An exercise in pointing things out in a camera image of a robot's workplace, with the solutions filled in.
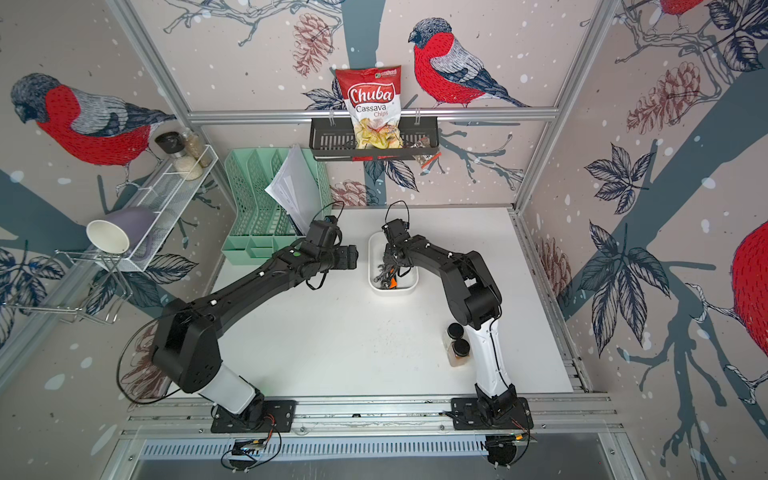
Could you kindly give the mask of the small silver wrench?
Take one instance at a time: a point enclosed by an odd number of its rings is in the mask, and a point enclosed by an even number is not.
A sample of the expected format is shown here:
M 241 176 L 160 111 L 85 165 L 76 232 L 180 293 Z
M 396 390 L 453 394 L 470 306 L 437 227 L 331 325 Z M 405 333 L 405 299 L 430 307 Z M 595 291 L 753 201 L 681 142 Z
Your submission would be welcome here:
M 392 285 L 392 280 L 396 276 L 394 267 L 386 267 L 381 265 L 379 273 L 374 277 L 374 284 L 381 289 L 389 289 Z

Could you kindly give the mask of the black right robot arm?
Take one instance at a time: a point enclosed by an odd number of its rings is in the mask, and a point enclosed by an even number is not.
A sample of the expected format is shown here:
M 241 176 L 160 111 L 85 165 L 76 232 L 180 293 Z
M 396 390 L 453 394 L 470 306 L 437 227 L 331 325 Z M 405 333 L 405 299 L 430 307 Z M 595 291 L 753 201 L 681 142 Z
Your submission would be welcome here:
M 427 270 L 442 281 L 448 308 L 464 327 L 474 356 L 479 414 L 489 424 L 500 423 L 518 396 L 499 346 L 501 292 L 482 255 L 450 251 L 422 235 L 412 235 L 402 219 L 385 223 L 382 231 L 387 240 L 385 251 L 397 267 Z

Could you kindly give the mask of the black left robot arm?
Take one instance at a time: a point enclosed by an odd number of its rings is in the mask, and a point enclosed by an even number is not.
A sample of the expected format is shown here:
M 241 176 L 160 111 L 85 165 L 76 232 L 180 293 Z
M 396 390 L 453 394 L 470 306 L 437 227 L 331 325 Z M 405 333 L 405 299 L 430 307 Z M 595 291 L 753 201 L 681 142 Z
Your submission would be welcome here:
M 157 318 L 152 365 L 183 392 L 197 393 L 243 421 L 259 421 L 263 394 L 224 365 L 219 339 L 273 297 L 302 284 L 316 291 L 329 272 L 355 269 L 357 247 L 342 238 L 336 216 L 314 220 L 305 236 L 250 274 L 205 297 L 166 305 Z

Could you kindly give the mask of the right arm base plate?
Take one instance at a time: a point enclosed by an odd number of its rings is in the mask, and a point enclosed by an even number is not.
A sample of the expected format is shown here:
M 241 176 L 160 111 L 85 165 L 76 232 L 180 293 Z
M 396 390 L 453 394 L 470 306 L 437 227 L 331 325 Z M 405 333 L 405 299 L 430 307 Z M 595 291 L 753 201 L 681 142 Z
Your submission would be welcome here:
M 455 397 L 446 414 L 455 430 L 532 430 L 534 422 L 528 400 L 518 397 L 500 412 L 490 402 L 479 398 Z

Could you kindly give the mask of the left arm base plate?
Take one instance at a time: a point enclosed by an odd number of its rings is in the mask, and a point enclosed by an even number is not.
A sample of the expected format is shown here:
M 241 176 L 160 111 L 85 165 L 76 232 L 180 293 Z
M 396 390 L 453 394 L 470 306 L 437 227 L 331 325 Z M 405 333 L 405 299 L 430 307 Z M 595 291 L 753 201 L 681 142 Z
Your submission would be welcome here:
M 217 405 L 210 431 L 214 434 L 288 433 L 296 406 L 295 400 L 265 400 L 263 396 L 256 396 L 239 414 Z

